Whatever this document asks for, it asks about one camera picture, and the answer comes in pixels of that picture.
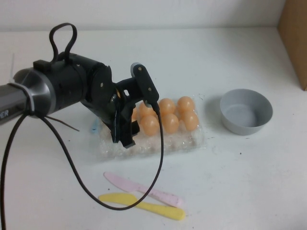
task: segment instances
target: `egg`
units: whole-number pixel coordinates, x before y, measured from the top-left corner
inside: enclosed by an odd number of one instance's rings
[[[199,124],[198,117],[194,111],[185,111],[181,114],[181,119],[185,124],[187,131],[193,131]]]
[[[168,98],[164,98],[159,102],[161,116],[173,114],[176,110],[175,103]]]
[[[148,108],[144,102],[142,102],[139,106],[139,112],[140,112],[140,117],[143,118],[145,116],[149,116],[149,115],[155,115],[155,112],[152,108]]]
[[[179,120],[174,114],[166,114],[162,117],[163,128],[166,133],[173,134],[178,131]]]
[[[192,98],[187,96],[181,97],[178,100],[177,105],[180,113],[185,111],[193,111],[195,109],[195,103],[193,102]]]
[[[136,107],[133,109],[131,119],[132,121],[136,121],[138,119],[138,110]]]
[[[159,130],[158,119],[153,115],[145,116],[141,119],[141,126],[147,136],[154,136]]]

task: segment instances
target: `plastic bowl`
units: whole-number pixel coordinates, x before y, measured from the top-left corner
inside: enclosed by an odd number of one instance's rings
[[[239,135],[258,132],[273,116],[269,100],[253,90],[227,92],[220,101],[220,108],[224,126]]]

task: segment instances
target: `pink plastic knife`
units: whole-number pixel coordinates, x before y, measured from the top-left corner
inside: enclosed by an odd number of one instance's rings
[[[104,173],[105,178],[110,181],[113,185],[115,185],[117,188],[120,188],[121,190],[131,193],[134,191],[139,191],[142,193],[146,193],[148,187],[141,185],[139,183],[135,183],[131,180],[127,180],[125,178],[122,178],[120,176],[117,176],[111,172],[105,172]],[[170,206],[174,206],[174,207],[179,207],[180,205],[182,205],[183,200],[181,198],[179,198],[176,195],[170,194],[170,193],[165,193],[165,192],[161,192],[159,190],[156,189],[152,189],[149,193],[149,195],[154,198],[157,199],[163,203],[166,203]]]

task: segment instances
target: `black cable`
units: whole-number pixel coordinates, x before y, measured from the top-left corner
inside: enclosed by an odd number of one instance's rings
[[[153,179],[153,182],[152,184],[150,185],[150,187],[148,188],[147,192],[138,200],[136,201],[134,204],[132,205],[129,205],[129,206],[126,206],[126,207],[113,207],[113,206],[109,206],[103,202],[101,202],[98,198],[96,198],[88,189],[87,187],[84,185],[82,179],[80,178],[79,174],[78,174],[78,171],[71,159],[71,156],[64,144],[64,141],[62,140],[61,136],[59,135],[59,133],[57,132],[57,130],[53,127],[53,125],[44,117],[44,116],[41,116],[40,114],[35,114],[37,117],[39,117],[50,129],[51,131],[54,133],[54,135],[56,136],[56,138],[58,139],[60,145],[62,146],[63,150],[64,150],[64,153],[67,157],[67,160],[69,162],[69,164],[71,165],[71,168],[72,168],[72,171],[73,173],[75,174],[80,186],[83,188],[83,190],[94,200],[96,201],[98,204],[106,207],[106,208],[109,208],[109,209],[112,209],[112,210],[117,210],[117,211],[123,211],[123,210],[127,210],[127,209],[130,209],[136,205],[138,205],[141,201],[143,201],[147,195],[150,193],[151,189],[153,188],[154,184],[156,183],[158,177],[159,177],[159,174],[160,174],[160,171],[161,171],[161,168],[162,168],[162,164],[163,164],[163,156],[164,156],[164,139],[163,139],[163,128],[162,128],[162,119],[161,119],[161,115],[160,115],[160,112],[159,112],[159,106],[158,104],[155,104],[153,105],[153,109],[155,110],[155,112],[157,113],[158,115],[158,119],[159,119],[159,125],[160,125],[160,134],[161,134],[161,158],[160,158],[160,163],[159,163],[159,167],[158,167],[158,170],[157,170],[157,173]],[[1,211],[1,225],[2,225],[2,230],[6,230],[6,224],[5,224],[5,213],[4,213],[4,185],[5,185],[5,171],[6,171],[6,165],[7,165],[7,161],[8,161],[8,156],[9,156],[9,153],[10,153],[10,148],[11,148],[11,145],[12,145],[12,142],[14,140],[14,136],[20,126],[20,124],[22,123],[22,121],[28,116],[28,114],[23,114],[19,119],[18,121],[16,122],[11,134],[10,134],[10,137],[9,137],[9,140],[7,142],[7,145],[6,145],[6,148],[5,148],[5,152],[4,152],[4,156],[3,156],[3,161],[2,161],[2,167],[1,167],[1,179],[0,179],[0,211]]]
[[[60,122],[61,124],[65,125],[65,126],[67,126],[67,127],[69,127],[69,128],[72,128],[73,130],[76,130],[76,131],[80,132],[80,130],[78,130],[78,129],[76,129],[76,128],[70,126],[70,125],[68,125],[68,124],[65,123],[64,121],[61,121],[61,120],[59,120],[59,119],[56,119],[56,118],[53,118],[53,117],[50,117],[50,116],[45,116],[45,118],[48,118],[48,119],[53,120],[53,121]]]
[[[16,122],[13,130],[11,131],[10,137],[8,139],[8,143],[6,144],[3,160],[2,160],[2,166],[1,166],[1,178],[0,178],[0,212],[1,212],[1,226],[2,230],[6,230],[6,224],[5,224],[5,212],[4,212],[4,182],[5,182],[5,171],[6,171],[6,164],[8,162],[8,157],[11,149],[12,142],[14,140],[15,134],[20,126],[20,124],[23,122],[23,120],[28,116],[28,114],[23,114],[18,121]]]
[[[52,30],[50,30],[50,33],[49,33],[49,40],[50,40],[50,43],[51,43],[51,46],[52,46],[52,49],[53,49],[53,59],[51,61],[51,63],[54,63],[56,61],[58,61],[58,56],[59,56],[59,52],[58,52],[58,48],[53,40],[53,36],[54,36],[54,33],[64,27],[64,26],[67,26],[67,25],[70,25],[72,27],[72,37],[71,37],[71,40],[68,42],[66,48],[65,48],[65,51],[64,51],[64,59],[66,62],[69,61],[69,54],[70,54],[70,51],[71,51],[71,48],[73,46],[73,44],[76,42],[77,40],[77,28],[76,26],[74,26],[73,24],[70,24],[70,23],[62,23],[60,25],[57,25],[56,27],[52,28]]]

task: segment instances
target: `white wall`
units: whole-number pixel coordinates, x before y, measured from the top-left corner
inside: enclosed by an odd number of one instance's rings
[[[285,0],[1,0],[0,30],[276,26]]]

